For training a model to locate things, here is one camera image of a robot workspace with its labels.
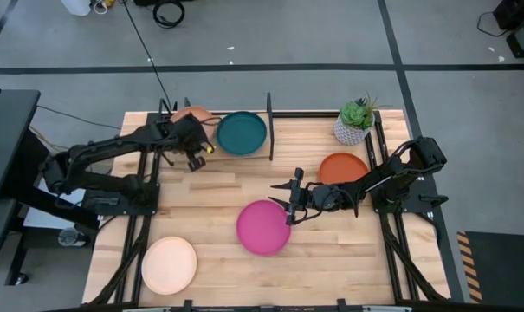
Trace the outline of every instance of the black desk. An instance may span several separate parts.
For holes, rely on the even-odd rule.
[[[97,216],[91,211],[59,209],[55,196],[34,187],[39,166],[49,154],[29,130],[39,98],[40,93],[34,90],[5,90],[0,94],[0,249],[9,230],[23,232],[23,220],[16,216],[19,204],[33,206],[92,231],[98,229]],[[62,199],[58,203],[71,205]],[[20,269],[24,248],[17,250],[23,254],[16,252],[12,266]],[[7,283],[12,284],[14,278],[8,276]]]

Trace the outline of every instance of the terracotta plate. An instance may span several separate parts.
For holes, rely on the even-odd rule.
[[[369,172],[366,164],[350,153],[333,153],[320,166],[320,182],[325,184],[355,181]]]
[[[183,109],[179,109],[171,118],[170,120],[175,122],[177,120],[180,120],[188,113],[192,113],[194,117],[196,117],[200,121],[208,120],[209,118],[212,118],[213,115],[205,108],[194,106],[194,107],[185,107]],[[210,124],[218,123],[218,120],[210,120],[207,121]],[[206,136],[208,139],[211,139],[213,134],[216,131],[216,126],[210,126],[210,125],[202,125],[204,128],[204,132],[206,132]]]

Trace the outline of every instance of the potted plant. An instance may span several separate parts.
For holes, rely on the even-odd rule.
[[[370,132],[377,107],[369,94],[364,98],[349,101],[340,109],[339,118],[334,123],[334,136],[344,145],[356,145]]]

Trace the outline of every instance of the orange plate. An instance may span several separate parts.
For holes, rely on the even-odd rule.
[[[196,252],[189,242],[181,237],[165,237],[144,255],[142,278],[156,294],[172,295],[191,283],[196,267]]]
[[[333,153],[320,165],[320,182],[325,184],[355,181],[369,172],[366,164],[350,153]]]
[[[196,117],[200,121],[204,121],[204,120],[207,120],[213,117],[213,115],[207,109],[203,107],[199,107],[199,106],[194,106],[194,107],[185,107],[183,109],[179,109],[170,118],[170,120],[175,122],[183,118],[188,113],[192,113],[192,115],[194,115],[194,117]],[[210,120],[207,122],[210,124],[214,124],[214,123],[217,123],[217,120]],[[204,132],[206,132],[206,136],[208,137],[208,139],[211,139],[211,137],[213,136],[213,133],[216,131],[216,126],[202,125],[202,127],[204,128]]]

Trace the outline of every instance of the plate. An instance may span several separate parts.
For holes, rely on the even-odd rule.
[[[320,182],[335,184],[355,181],[369,172],[362,159],[350,153],[333,153],[320,165]]]
[[[287,213],[277,203],[258,200],[247,205],[236,221],[238,240],[253,254],[273,256],[290,238]]]
[[[204,120],[208,120],[209,118],[213,118],[213,115],[208,111],[207,109],[199,106],[194,107],[185,107],[183,109],[179,109],[173,116],[170,118],[172,122],[175,122],[177,120],[180,120],[181,118],[185,117],[187,114],[192,113],[196,119],[200,120],[200,122]],[[209,120],[206,121],[208,123],[214,124],[218,122],[218,120]],[[204,132],[206,133],[206,136],[208,139],[211,139],[213,137],[213,133],[216,131],[216,126],[213,125],[202,125],[202,128],[204,129]]]
[[[144,255],[142,279],[156,294],[172,295],[191,283],[196,267],[196,252],[189,242],[181,237],[165,237]]]
[[[263,119],[251,112],[228,114],[217,127],[217,142],[227,153],[251,154],[265,142],[268,129]]]

